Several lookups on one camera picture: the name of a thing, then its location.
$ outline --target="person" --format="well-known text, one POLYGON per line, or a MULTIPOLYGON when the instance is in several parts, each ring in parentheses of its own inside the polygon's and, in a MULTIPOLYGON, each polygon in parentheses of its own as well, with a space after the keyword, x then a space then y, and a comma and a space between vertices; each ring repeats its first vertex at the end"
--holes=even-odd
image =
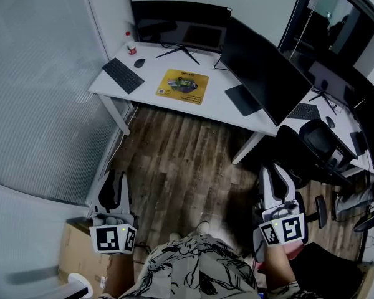
POLYGON ((351 194, 349 196, 339 196, 337 192, 333 192, 333 209, 332 219, 345 211, 357 207, 368 206, 374 202, 374 183, 362 192, 351 194))
MULTIPOLYGON (((102 299, 113 298, 260 298, 252 269, 202 221, 182 238, 170 235, 147 258, 136 284, 132 255, 115 255, 102 299)), ((266 250, 269 298, 318 298, 299 288, 282 246, 266 250)))

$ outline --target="window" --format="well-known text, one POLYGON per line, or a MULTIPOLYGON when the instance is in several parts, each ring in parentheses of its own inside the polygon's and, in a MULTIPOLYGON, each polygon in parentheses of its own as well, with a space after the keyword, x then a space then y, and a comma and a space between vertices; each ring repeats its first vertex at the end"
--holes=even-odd
POLYGON ((335 57, 353 65, 374 34, 374 20, 352 0, 298 0, 281 51, 335 57))

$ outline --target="mouse pad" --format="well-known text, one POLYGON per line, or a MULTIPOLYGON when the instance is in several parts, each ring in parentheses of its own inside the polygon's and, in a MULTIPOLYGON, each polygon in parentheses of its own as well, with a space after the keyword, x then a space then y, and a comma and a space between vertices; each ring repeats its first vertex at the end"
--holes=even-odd
POLYGON ((200 105, 204 100, 209 77, 187 71, 169 69, 156 94, 200 105))

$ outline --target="cardboard box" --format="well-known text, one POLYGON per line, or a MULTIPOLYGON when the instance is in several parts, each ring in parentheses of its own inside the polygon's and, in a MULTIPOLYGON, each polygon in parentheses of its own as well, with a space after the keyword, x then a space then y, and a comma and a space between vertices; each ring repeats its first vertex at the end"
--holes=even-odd
POLYGON ((110 256, 96 254, 90 239, 90 222, 66 223, 62 236, 59 283, 67 283, 68 275, 77 272, 84 276, 93 287, 93 297, 98 298, 103 293, 107 280, 107 269, 110 256))

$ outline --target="desk leg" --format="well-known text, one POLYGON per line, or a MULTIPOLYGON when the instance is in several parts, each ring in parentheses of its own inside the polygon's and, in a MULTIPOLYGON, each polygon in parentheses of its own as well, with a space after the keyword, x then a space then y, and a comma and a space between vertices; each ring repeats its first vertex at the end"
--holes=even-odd
POLYGON ((251 137, 246 141, 238 153, 233 157, 232 164, 238 164, 259 142, 263 139, 264 134, 254 132, 251 137))
POLYGON ((106 97, 105 95, 99 95, 101 102, 107 108, 109 114, 111 114, 112 118, 114 119, 115 123, 119 126, 120 130, 125 135, 130 134, 129 127, 127 127, 125 121, 123 120, 121 114, 119 114, 115 104, 113 104, 110 97, 106 97))
POLYGON ((349 176, 356 175, 357 173, 360 173, 361 171, 364 171, 364 169, 355 166, 354 168, 351 168, 348 171, 344 171, 341 175, 345 177, 349 177, 349 176))

